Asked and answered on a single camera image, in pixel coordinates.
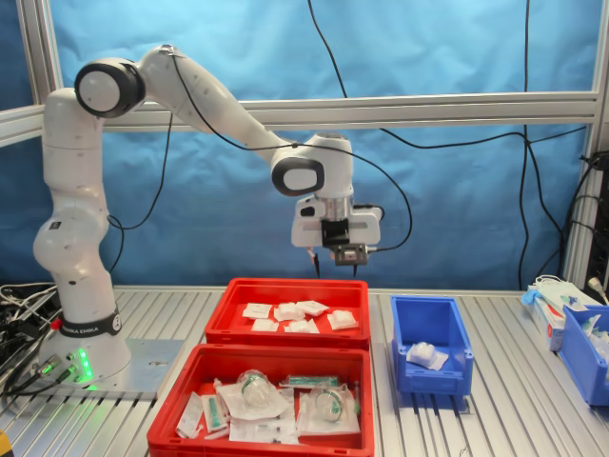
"ribbed metal surface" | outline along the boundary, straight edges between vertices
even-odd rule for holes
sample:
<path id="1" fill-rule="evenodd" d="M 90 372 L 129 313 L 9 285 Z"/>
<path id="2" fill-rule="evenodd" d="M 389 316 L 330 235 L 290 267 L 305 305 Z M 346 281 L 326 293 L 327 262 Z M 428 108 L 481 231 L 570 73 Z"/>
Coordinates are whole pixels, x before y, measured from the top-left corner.
<path id="1" fill-rule="evenodd" d="M 204 329 L 221 288 L 117 288 L 130 337 L 204 342 Z M 377 455 L 608 456 L 609 409 L 590 408 L 560 358 L 540 335 L 515 293 L 443 292 L 457 298 L 476 356 L 472 395 L 459 403 L 442 395 L 397 395 L 391 369 L 391 293 L 372 290 L 371 348 Z M 161 401 L 70 397 L 19 398 L 1 405 L 0 428 L 15 455 L 144 456 L 146 433 Z"/>

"white robotic arm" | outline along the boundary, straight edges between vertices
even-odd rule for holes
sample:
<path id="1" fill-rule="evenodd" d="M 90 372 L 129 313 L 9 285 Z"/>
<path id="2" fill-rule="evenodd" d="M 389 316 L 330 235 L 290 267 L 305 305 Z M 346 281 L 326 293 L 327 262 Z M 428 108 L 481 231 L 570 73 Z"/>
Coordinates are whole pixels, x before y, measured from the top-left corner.
<path id="1" fill-rule="evenodd" d="M 83 67 L 75 89 L 53 92 L 45 109 L 43 156 L 53 214 L 40 228 L 34 255 L 51 272 L 63 308 L 62 326 L 41 346 L 75 365 L 66 383 L 82 385 L 123 369 L 129 351 L 114 304 L 110 276 L 99 257 L 108 230 L 102 183 L 101 135 L 105 118 L 153 100 L 195 129 L 238 140 L 271 167 L 275 188 L 297 203 L 292 244 L 329 248 L 337 265 L 362 265 L 380 241 L 377 207 L 352 203 L 353 159 L 348 140 L 316 134 L 295 146 L 268 131 L 208 71 L 172 46 L 137 63 L 103 59 Z"/>

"aluminum frame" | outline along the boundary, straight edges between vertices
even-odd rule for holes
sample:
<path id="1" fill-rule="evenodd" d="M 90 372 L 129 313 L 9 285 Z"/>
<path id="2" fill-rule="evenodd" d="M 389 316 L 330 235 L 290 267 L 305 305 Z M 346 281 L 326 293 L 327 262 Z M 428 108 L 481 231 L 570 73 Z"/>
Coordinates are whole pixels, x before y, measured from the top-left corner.
<path id="1" fill-rule="evenodd" d="M 323 100 L 242 101 L 273 130 L 379 129 L 521 124 L 588 124 L 594 121 L 597 92 L 523 92 Z M 167 130 L 169 111 L 146 102 L 110 119 L 106 131 Z M 179 119 L 179 131 L 193 131 Z"/>
<path id="2" fill-rule="evenodd" d="M 43 104 L 63 81 L 49 0 L 16 0 L 34 104 Z"/>
<path id="3" fill-rule="evenodd" d="M 606 98 L 608 84 L 607 72 L 609 68 L 609 43 L 607 43 L 607 40 L 609 39 L 609 2 L 607 0 L 602 2 L 602 14 L 600 18 L 599 45 L 597 47 L 597 64 L 593 87 L 599 94 L 599 99 L 594 122 L 590 129 L 588 129 L 588 138 L 584 154 L 586 157 L 590 157 L 598 150 L 609 147 L 609 142 L 607 141 L 609 138 L 609 119 L 606 116 L 606 113 L 609 111 L 605 109 L 607 104 L 609 104 L 609 99 Z M 580 176 L 585 173 L 587 167 L 587 164 L 583 163 Z M 581 187 L 580 194 L 599 196 L 601 184 L 602 172 L 593 170 Z M 573 218 L 589 227 L 594 227 L 597 220 L 597 210 L 597 199 L 583 198 L 580 199 L 578 206 L 574 211 Z M 592 241 L 593 234 L 588 228 L 579 224 L 574 224 L 566 252 L 563 275 L 578 288 L 584 288 L 585 286 Z"/>
<path id="4" fill-rule="evenodd" d="M 34 103 L 63 87 L 49 0 L 16 0 Z M 269 129 L 376 129 L 403 127 L 484 126 L 523 124 L 588 124 L 585 154 L 609 148 L 605 107 L 609 0 L 603 0 L 594 86 L 583 92 L 511 92 L 324 100 L 243 101 L 244 107 Z M 42 108 L 0 112 L 0 147 L 39 136 Z M 129 115 L 108 122 L 107 131 L 159 131 L 167 128 L 168 111 L 145 103 Z M 181 121 L 178 131 L 190 130 Z M 599 195 L 602 174 L 593 171 L 583 193 Z M 597 203 L 582 199 L 576 217 L 594 225 Z M 592 235 L 576 226 L 569 240 L 564 274 L 582 287 Z"/>

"blue plastic bin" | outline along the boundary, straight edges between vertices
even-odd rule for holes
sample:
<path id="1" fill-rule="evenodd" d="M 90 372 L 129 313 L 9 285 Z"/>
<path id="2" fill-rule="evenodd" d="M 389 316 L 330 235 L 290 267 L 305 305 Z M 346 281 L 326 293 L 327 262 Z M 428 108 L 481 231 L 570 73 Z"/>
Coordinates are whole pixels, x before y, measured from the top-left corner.
<path id="1" fill-rule="evenodd" d="M 402 392 L 469 395 L 474 353 L 459 309 L 452 298 L 392 296 L 393 361 Z M 420 342 L 447 353 L 439 371 L 406 362 L 406 353 Z"/>
<path id="2" fill-rule="evenodd" d="M 560 357 L 588 405 L 609 405 L 609 383 L 605 381 L 607 364 L 581 329 L 581 324 L 600 314 L 597 327 L 609 330 L 609 308 L 588 307 L 587 311 L 574 312 L 564 307 L 564 313 Z"/>

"red plastic bin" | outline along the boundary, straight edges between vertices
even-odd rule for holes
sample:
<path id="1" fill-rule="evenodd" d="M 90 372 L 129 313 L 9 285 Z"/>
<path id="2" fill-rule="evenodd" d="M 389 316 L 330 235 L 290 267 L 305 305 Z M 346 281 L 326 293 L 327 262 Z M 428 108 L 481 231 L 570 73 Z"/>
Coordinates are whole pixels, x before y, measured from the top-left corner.
<path id="1" fill-rule="evenodd" d="M 277 331 L 251 331 L 253 320 L 243 317 L 248 303 L 276 307 L 285 302 L 315 300 L 330 307 L 314 319 L 320 334 L 286 333 L 285 323 Z M 332 330 L 327 313 L 348 310 L 358 321 L 357 328 Z M 233 279 L 206 327 L 208 343 L 295 348 L 361 348 L 368 350 L 368 285 L 363 281 L 310 279 Z"/>
<path id="2" fill-rule="evenodd" d="M 288 374 L 303 376 L 337 375 L 341 383 L 353 388 L 361 385 L 361 433 L 337 436 L 306 436 L 300 445 L 239 443 L 228 438 L 205 440 L 206 430 L 196 439 L 182 439 L 175 428 L 187 405 L 190 393 L 213 393 L 213 380 L 234 383 L 248 369 L 263 372 L 275 386 Z M 295 408 L 298 415 L 298 392 Z M 147 434 L 151 457 L 327 457 L 374 455 L 370 358 L 360 349 L 262 348 L 249 346 L 200 345 L 192 350 Z"/>

